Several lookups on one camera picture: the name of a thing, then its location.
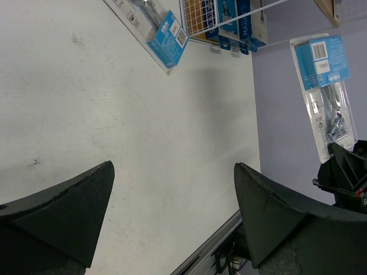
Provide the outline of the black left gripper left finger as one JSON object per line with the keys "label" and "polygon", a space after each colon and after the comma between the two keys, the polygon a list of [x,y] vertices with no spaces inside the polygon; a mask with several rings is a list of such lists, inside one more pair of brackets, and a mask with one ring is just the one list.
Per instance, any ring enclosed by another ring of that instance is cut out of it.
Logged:
{"label": "black left gripper left finger", "polygon": [[109,160],[1,205],[1,274],[85,274],[114,184]]}

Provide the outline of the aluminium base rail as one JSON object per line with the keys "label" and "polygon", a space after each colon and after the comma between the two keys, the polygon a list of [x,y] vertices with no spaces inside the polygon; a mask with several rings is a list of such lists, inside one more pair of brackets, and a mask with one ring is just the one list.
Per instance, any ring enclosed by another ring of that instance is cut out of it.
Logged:
{"label": "aluminium base rail", "polygon": [[250,260],[248,252],[239,252],[244,243],[242,225],[236,211],[172,274],[238,274]]}

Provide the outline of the Harry's box white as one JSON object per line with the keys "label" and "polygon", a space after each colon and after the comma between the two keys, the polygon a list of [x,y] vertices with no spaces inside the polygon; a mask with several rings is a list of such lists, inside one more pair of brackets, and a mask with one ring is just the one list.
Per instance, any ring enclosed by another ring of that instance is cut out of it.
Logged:
{"label": "Harry's box white", "polygon": [[[263,7],[262,0],[237,1],[237,14],[243,15]],[[238,19],[240,41],[252,52],[268,44],[267,15],[265,10]]]}

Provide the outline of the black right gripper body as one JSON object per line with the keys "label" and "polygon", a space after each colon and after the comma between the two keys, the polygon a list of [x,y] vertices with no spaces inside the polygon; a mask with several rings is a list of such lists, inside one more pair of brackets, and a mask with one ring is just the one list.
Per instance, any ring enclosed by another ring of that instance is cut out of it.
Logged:
{"label": "black right gripper body", "polygon": [[366,205],[366,141],[359,140],[347,150],[329,144],[332,157],[320,165],[313,185],[332,193],[337,206]]}

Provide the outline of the grey blue Harry's box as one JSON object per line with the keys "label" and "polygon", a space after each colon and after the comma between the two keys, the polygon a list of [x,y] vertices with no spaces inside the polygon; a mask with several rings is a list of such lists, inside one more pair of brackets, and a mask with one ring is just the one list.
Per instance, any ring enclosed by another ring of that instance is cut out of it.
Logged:
{"label": "grey blue Harry's box", "polygon": [[220,48],[231,50],[239,48],[238,21],[236,1],[203,1],[205,37],[216,42]]}

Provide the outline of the clear blister razor pack top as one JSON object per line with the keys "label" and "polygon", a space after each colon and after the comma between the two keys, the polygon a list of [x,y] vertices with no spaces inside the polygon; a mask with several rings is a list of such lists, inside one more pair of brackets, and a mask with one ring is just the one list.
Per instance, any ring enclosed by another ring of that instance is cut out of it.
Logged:
{"label": "clear blister razor pack top", "polygon": [[170,75],[189,41],[174,13],[166,10],[160,1],[107,0],[105,3],[161,69]]}

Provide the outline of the clear blister razor pack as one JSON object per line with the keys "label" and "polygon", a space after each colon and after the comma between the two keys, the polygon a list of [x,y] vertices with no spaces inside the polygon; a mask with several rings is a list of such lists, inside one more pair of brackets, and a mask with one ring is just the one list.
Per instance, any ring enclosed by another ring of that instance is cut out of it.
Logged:
{"label": "clear blister razor pack", "polygon": [[189,41],[174,13],[166,10],[160,1],[107,0],[105,3],[161,69],[170,75]]}
{"label": "clear blister razor pack", "polygon": [[290,48],[318,157],[325,163],[333,156],[332,144],[350,149],[357,142],[342,38],[327,33],[298,37],[290,40]]}

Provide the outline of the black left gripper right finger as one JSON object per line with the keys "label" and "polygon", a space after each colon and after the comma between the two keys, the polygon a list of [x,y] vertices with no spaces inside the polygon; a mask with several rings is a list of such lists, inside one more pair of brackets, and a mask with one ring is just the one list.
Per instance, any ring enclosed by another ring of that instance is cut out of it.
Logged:
{"label": "black left gripper right finger", "polygon": [[234,183],[260,274],[365,274],[366,215],[316,201],[244,163]]}

